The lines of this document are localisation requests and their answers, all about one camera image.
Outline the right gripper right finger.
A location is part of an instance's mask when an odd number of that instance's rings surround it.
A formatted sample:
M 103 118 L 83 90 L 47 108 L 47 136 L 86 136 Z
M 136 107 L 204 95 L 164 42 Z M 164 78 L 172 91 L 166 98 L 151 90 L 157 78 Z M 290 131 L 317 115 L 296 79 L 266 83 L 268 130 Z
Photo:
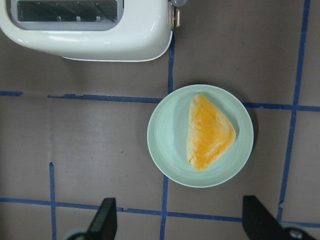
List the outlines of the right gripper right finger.
M 296 227 L 283 227 L 254 195 L 242 198 L 242 228 L 250 240 L 313 240 Z

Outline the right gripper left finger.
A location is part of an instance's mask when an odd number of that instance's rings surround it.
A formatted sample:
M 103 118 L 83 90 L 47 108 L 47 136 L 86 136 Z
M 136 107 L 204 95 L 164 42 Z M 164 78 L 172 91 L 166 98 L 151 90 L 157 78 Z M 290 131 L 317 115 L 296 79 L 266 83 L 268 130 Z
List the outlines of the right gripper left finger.
M 78 231 L 67 240 L 114 240 L 118 230 L 117 205 L 114 197 L 104 198 L 86 231 Z

